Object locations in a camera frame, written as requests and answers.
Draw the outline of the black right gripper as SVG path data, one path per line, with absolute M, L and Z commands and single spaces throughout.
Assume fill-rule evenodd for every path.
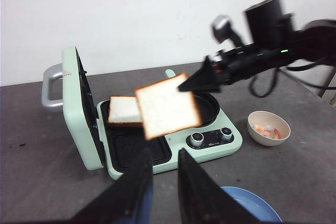
M 288 49 L 258 51 L 239 48 L 230 51 L 219 50 L 216 56 L 220 60 L 212 63 L 211 56 L 207 55 L 202 67 L 181 83 L 178 90 L 220 93 L 221 86 L 228 86 L 291 63 L 291 52 Z

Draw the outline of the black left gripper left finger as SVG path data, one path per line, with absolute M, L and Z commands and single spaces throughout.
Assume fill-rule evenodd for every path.
M 145 148 L 112 186 L 67 223 L 149 223 L 152 199 L 152 155 Z

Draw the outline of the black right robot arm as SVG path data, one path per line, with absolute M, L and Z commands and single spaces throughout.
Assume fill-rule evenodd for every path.
M 244 12 L 253 43 L 243 43 L 228 16 L 217 16 L 211 25 L 214 38 L 219 43 L 229 39 L 234 49 L 206 56 L 202 67 L 179 85 L 181 92 L 220 92 L 221 86 L 250 79 L 249 92 L 265 98 L 282 67 L 298 72 L 335 66 L 335 20 L 313 20 L 294 30 L 292 14 L 283 14 L 280 0 L 265 0 Z

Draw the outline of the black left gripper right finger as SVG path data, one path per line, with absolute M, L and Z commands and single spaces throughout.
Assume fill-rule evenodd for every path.
M 178 200 L 182 223 L 261 223 L 224 192 L 186 149 L 178 153 Z

